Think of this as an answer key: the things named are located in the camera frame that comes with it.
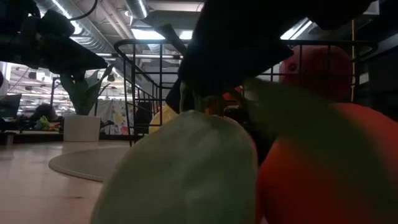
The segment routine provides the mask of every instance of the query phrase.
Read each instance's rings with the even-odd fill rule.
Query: potted plant
[[[98,97],[104,92],[106,85],[101,90],[101,84],[112,72],[110,65],[102,77],[98,79],[99,70],[88,78],[83,75],[61,74],[60,80],[70,100],[75,107],[76,115],[66,116],[63,127],[63,140],[72,142],[98,141],[100,135],[101,119],[96,116],[88,116]]]

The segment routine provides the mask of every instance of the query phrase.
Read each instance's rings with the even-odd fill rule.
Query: yellow object
[[[170,120],[174,119],[175,117],[177,117],[178,114],[176,112],[174,112],[174,110],[169,107],[168,105],[164,106],[162,108],[162,125],[169,122]],[[151,125],[153,124],[160,124],[160,112],[158,112],[155,116],[154,119],[152,119],[152,121],[150,122]],[[157,130],[159,130],[159,126],[150,126],[149,127],[149,134],[152,134],[154,132],[156,132]]]

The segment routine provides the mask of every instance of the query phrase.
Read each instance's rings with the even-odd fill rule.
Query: computer monitor
[[[22,94],[0,96],[0,118],[16,118]]]

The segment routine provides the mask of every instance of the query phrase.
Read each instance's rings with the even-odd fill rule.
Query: white planter
[[[63,140],[68,142],[94,142],[100,139],[101,118],[95,116],[66,116]]]

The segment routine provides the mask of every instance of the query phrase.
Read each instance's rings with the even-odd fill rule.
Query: pipe
[[[205,3],[203,1],[149,1],[148,5],[154,10],[161,11],[184,11],[184,12],[200,12]]]
[[[146,0],[126,0],[127,9],[135,19],[145,19],[149,15],[149,6]]]
[[[119,26],[115,23],[111,15],[107,12],[107,10],[102,6],[102,4],[97,5],[98,9],[102,10],[104,13],[105,18],[111,23],[113,28],[116,30],[116,32],[123,38],[123,39],[128,39],[129,37],[119,28]]]
[[[124,20],[120,18],[118,12],[116,12],[114,6],[108,1],[108,0],[102,0],[102,4],[104,4],[105,8],[110,11],[110,13],[113,15],[113,17],[116,19],[116,21],[119,23],[119,26],[122,27],[122,30],[126,35],[129,37],[129,39],[134,39],[133,34],[131,33],[131,30],[129,30],[126,25],[124,24]]]

